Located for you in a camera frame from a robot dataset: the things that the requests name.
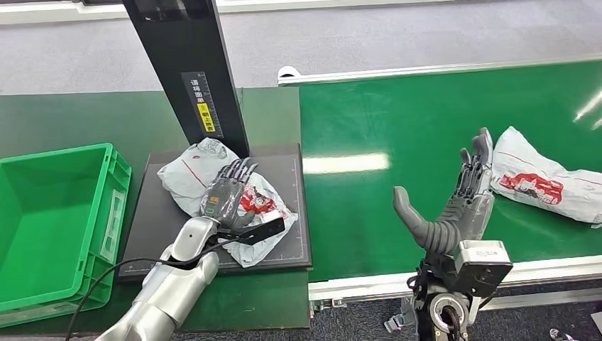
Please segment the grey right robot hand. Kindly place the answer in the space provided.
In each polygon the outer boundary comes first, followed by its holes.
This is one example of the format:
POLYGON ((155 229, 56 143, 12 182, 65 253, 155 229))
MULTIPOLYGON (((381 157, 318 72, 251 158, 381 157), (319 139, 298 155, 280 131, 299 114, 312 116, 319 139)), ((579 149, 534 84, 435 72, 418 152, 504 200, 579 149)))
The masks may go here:
POLYGON ((463 240, 482 238, 495 198, 491 192, 493 139, 486 127, 460 150, 461 170, 454 192, 437 219, 426 220, 402 186, 393 187, 393 208, 416 244, 430 254, 453 254, 463 240))

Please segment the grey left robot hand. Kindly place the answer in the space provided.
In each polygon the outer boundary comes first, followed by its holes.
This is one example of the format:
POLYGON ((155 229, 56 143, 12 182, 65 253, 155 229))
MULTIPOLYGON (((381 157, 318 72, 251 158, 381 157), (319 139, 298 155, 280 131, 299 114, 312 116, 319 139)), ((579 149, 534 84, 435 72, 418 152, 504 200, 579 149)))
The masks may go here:
POLYGON ((203 195, 200 215, 216 220, 222 229, 243 229, 254 212, 238 213, 246 185, 257 168, 250 158, 236 159, 223 166, 203 195))

